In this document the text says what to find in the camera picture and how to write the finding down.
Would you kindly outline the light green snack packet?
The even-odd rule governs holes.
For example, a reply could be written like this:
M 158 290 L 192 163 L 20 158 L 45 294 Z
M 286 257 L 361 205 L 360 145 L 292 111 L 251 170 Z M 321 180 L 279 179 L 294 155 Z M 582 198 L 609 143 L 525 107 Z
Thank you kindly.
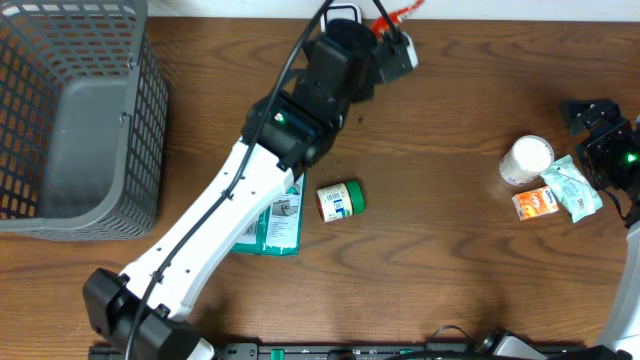
M 568 210 L 573 223 L 595 214 L 603 206 L 601 197 L 576 167 L 570 155 L 553 162 L 541 173 L 541 177 Z

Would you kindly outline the red stick packet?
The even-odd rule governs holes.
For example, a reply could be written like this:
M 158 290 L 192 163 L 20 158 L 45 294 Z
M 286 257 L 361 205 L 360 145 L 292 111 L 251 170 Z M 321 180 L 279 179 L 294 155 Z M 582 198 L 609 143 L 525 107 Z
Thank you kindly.
M 382 37 L 384 34 L 391 34 L 398 28 L 398 25 L 410 18 L 425 3 L 425 0 L 416 0 L 413 4 L 403 7 L 393 12 L 387 12 L 379 1 L 374 4 L 380 10 L 381 16 L 377 18 L 371 25 L 370 30 L 377 36 Z

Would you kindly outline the white round tub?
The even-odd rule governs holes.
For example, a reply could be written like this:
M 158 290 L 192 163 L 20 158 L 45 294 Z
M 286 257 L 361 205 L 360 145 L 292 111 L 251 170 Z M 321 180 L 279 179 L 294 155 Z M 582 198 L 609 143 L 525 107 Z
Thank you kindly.
M 526 135 L 519 138 L 499 162 L 499 173 L 510 185 L 532 182 L 554 162 L 554 151 L 543 138 Z

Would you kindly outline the orange Kleenex tissue pack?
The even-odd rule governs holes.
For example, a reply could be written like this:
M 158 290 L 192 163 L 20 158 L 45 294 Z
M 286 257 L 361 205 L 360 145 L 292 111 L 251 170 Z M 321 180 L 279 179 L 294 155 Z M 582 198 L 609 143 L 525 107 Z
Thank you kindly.
M 553 214 L 559 210 L 549 186 L 515 194 L 512 202 L 520 221 Z

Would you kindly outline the green lid jar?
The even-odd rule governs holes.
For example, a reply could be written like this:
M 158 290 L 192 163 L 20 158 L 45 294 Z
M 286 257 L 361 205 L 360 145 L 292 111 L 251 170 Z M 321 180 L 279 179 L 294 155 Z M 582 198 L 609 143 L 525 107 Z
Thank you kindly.
M 364 194 L 357 180 L 320 188 L 315 199 L 324 222 L 351 217 L 366 209 Z

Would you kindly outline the green 3M gloves pack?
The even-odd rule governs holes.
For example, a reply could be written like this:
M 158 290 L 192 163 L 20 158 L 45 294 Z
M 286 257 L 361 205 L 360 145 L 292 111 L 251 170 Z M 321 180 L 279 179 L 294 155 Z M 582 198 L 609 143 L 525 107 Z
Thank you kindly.
M 306 179 L 302 175 L 269 207 L 256 216 L 237 238 L 232 253 L 297 256 Z

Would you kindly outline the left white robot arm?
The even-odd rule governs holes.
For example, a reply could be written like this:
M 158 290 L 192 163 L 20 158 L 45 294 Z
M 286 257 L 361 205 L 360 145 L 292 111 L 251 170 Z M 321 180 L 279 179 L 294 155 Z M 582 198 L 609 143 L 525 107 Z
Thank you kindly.
M 336 19 L 294 49 L 272 93 L 249 111 L 218 174 L 146 252 L 120 272 L 96 270 L 83 296 L 93 329 L 126 359 L 211 359 L 187 319 L 208 279 L 256 216 L 332 148 L 351 105 L 418 64 L 411 37 Z

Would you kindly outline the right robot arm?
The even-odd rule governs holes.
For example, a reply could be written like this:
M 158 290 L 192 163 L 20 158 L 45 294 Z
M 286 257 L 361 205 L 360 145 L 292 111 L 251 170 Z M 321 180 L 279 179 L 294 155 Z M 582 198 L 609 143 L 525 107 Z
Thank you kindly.
M 596 343 L 623 359 L 639 357 L 639 123 L 625 118 L 610 99 L 566 100 L 560 112 L 569 133 L 588 137 L 576 155 L 592 187 L 612 196 L 615 190 L 630 201 L 621 216 L 627 254 L 617 294 L 604 330 Z

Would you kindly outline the white barcode scanner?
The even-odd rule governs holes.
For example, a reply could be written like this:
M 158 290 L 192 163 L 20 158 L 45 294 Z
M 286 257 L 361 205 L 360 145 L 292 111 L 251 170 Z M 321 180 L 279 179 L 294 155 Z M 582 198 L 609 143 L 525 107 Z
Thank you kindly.
M 335 19 L 362 23 L 361 8 L 354 3 L 332 3 L 320 18 L 321 31 L 325 32 L 328 24 Z

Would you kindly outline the grey plastic mesh basket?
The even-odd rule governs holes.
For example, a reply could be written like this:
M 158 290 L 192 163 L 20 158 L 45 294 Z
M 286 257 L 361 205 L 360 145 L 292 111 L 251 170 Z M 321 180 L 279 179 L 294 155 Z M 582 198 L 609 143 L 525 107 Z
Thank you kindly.
M 1 229 L 54 241 L 152 227 L 169 89 L 144 0 L 1 5 Z

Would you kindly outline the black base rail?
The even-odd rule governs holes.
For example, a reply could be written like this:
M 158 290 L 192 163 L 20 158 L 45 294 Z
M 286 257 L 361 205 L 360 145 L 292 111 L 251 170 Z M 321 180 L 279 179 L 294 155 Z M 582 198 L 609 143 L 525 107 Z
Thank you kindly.
M 328 360 L 389 359 L 422 352 L 435 353 L 438 359 L 458 359 L 462 354 L 472 359 L 616 359 L 618 355 L 602 346 L 588 348 L 576 344 L 535 344 L 515 334 L 497 329 L 480 342 L 462 334 L 458 339 L 434 333 L 420 344 L 257 344 L 228 343 L 215 349 L 214 360 Z

